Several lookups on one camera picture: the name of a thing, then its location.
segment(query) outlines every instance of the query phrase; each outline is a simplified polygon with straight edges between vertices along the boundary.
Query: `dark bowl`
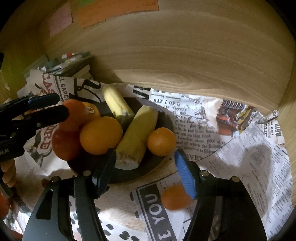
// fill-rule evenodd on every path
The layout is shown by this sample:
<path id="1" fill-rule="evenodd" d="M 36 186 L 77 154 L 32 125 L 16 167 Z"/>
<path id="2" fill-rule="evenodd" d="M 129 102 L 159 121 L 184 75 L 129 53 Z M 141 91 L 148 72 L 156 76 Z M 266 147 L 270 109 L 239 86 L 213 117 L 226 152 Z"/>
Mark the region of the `dark bowl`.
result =
<path id="1" fill-rule="evenodd" d="M 127 97 L 124 99 L 134 113 L 137 113 L 137 111 L 143 105 L 149 105 L 155 108 L 156 110 L 158 110 L 156 129 L 160 127 L 166 127 L 173 131 L 172 120 L 162 107 L 146 99 L 136 97 Z M 96 107 L 99 109 L 101 116 L 114 117 L 106 102 L 98 103 L 96 104 Z M 85 170 L 90 170 L 92 173 L 94 173 L 94 171 L 100 166 L 100 158 L 102 158 L 102 156 L 92 155 L 83 150 L 77 158 L 68 161 L 67 163 L 76 174 L 82 175 Z M 138 179 L 139 177 L 144 176 L 145 174 L 156 168 L 163 159 L 164 157 L 153 155 L 147 148 L 145 155 L 137 169 L 121 170 L 114 168 L 109 183 L 117 184 Z"/>

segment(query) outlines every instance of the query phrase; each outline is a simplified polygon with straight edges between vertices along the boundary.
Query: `pink sticky note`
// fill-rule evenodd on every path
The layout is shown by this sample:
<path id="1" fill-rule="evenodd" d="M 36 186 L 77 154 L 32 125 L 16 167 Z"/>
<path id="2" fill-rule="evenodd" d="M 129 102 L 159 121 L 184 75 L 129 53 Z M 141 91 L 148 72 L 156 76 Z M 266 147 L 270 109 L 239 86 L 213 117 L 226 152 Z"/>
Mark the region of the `pink sticky note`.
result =
<path id="1" fill-rule="evenodd" d="M 65 27 L 69 26 L 71 23 L 72 15 L 70 3 L 67 2 L 48 19 L 50 36 L 54 36 L 61 30 L 63 30 Z"/>

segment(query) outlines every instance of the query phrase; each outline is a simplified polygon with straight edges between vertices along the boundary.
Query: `blue gripper pad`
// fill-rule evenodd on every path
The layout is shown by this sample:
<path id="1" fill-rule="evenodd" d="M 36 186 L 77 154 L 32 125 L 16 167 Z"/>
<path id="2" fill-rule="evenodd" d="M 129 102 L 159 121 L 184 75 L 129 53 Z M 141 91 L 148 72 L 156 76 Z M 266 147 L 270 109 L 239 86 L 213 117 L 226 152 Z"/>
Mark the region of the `blue gripper pad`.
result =
<path id="1" fill-rule="evenodd" d="M 186 193 L 192 199 L 197 199 L 196 184 L 199 181 L 199 167 L 196 163 L 191 163 L 191 161 L 188 160 L 183 149 L 177 149 L 175 151 L 175 164 Z"/>

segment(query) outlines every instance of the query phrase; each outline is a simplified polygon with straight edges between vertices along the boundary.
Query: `tangerine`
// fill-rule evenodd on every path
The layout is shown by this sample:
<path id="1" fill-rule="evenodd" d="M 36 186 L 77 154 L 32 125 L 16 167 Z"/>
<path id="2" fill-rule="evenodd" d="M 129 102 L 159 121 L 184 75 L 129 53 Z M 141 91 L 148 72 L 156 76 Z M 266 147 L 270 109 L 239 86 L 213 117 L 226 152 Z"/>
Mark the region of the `tangerine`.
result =
<path id="1" fill-rule="evenodd" d="M 9 201 L 0 192 L 0 219 L 5 219 L 9 212 Z"/>
<path id="2" fill-rule="evenodd" d="M 86 123 L 94 120 L 95 118 L 101 117 L 101 114 L 100 114 L 98 108 L 94 104 L 91 104 L 88 102 L 82 102 L 82 103 L 86 106 L 88 113 L 89 113 L 87 115 Z"/>
<path id="3" fill-rule="evenodd" d="M 59 123 L 59 127 L 63 131 L 76 132 L 79 127 L 87 121 L 88 110 L 86 106 L 79 100 L 68 99 L 63 102 L 69 110 L 68 118 Z"/>
<path id="4" fill-rule="evenodd" d="M 166 156 L 176 147 L 175 134 L 165 127 L 154 130 L 148 137 L 147 147 L 156 156 Z"/>
<path id="5" fill-rule="evenodd" d="M 191 202 L 191 197 L 185 192 L 182 184 L 168 187 L 161 194 L 161 202 L 166 209 L 179 210 L 187 208 Z"/>
<path id="6" fill-rule="evenodd" d="M 99 117 L 87 123 L 80 132 L 80 143 L 93 155 L 103 155 L 109 148 L 116 148 L 123 135 L 120 123 L 110 117 Z"/>

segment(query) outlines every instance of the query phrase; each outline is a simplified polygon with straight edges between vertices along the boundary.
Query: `newspaper illustration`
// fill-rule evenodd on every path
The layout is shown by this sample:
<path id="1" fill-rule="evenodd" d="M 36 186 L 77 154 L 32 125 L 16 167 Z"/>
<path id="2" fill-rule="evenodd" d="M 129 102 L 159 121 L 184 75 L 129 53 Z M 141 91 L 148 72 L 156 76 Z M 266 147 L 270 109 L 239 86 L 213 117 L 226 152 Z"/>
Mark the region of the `newspaper illustration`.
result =
<path id="1" fill-rule="evenodd" d="M 70 218 L 71 225 L 76 241 L 82 241 L 82 237 L 79 230 L 78 218 L 76 213 L 76 204 L 73 197 L 69 197 L 70 202 Z M 131 241 L 148 241 L 148 236 L 145 232 L 139 232 L 136 230 L 129 229 L 118 225 L 111 220 L 105 219 L 104 216 L 100 214 L 101 210 L 96 208 L 96 211 L 99 215 L 100 223 L 103 229 L 103 232 L 106 238 L 109 241 L 118 241 L 118 240 L 131 240 Z"/>
<path id="2" fill-rule="evenodd" d="M 94 80 L 58 77 L 44 74 L 39 70 L 31 70 L 26 87 L 19 93 L 22 95 L 27 94 L 28 91 L 36 95 L 58 93 L 61 101 L 71 98 L 99 103 L 104 101 L 101 93 L 104 85 Z M 289 159 L 285 154 L 284 139 L 278 122 L 274 119 L 278 115 L 277 111 L 264 117 L 253 106 L 230 100 L 169 93 L 127 84 L 114 84 L 114 86 L 123 97 L 145 98 L 165 108 L 174 124 L 177 148 L 182 148 L 189 160 L 197 162 L 201 168 L 207 169 L 218 177 L 228 178 L 230 174 L 235 173 L 242 179 L 245 186 L 250 182 L 254 201 L 257 201 L 257 197 L 261 199 L 261 203 L 256 205 L 261 208 L 261 211 L 258 211 L 265 223 L 264 227 L 268 238 L 279 231 L 292 208 L 290 205 L 292 177 Z M 35 170 L 38 170 L 43 176 L 59 175 L 62 179 L 68 178 L 74 173 L 65 161 L 59 159 L 51 151 L 50 136 L 53 131 L 54 126 L 50 129 L 42 129 L 30 139 L 25 145 L 25 149 L 28 151 L 25 159 L 28 162 L 34 162 Z M 249 154 L 243 155 L 242 153 L 247 150 Z M 246 167 L 240 174 L 241 167 L 247 165 L 249 165 L 248 168 Z M 185 235 L 195 205 L 193 204 L 185 211 L 171 213 L 161 206 L 159 196 L 167 186 L 178 182 L 180 182 L 180 178 L 176 173 L 149 184 L 147 189 L 145 189 L 146 185 L 137 189 L 139 190 L 137 193 L 139 196 L 138 211 L 142 210 L 140 216 L 147 225 L 150 240 L 154 240 L 151 239 L 152 237 L 159 240 L 158 234 L 160 237 L 165 237 L 169 235 L 169 232 L 172 237 L 175 237 L 175 240 L 182 240 Z M 159 212 L 159 215 L 154 216 L 150 213 L 150 216 L 145 217 L 144 210 L 149 211 L 150 207 L 152 213 Z M 154 218 L 162 217 L 166 221 L 169 220 L 169 223 L 164 226 L 157 225 L 164 222 L 164 219 Z M 157 220 L 159 221 L 155 225 L 159 228 L 154 230 L 154 223 Z M 214 237 L 215 230 L 212 229 L 210 239 Z"/>

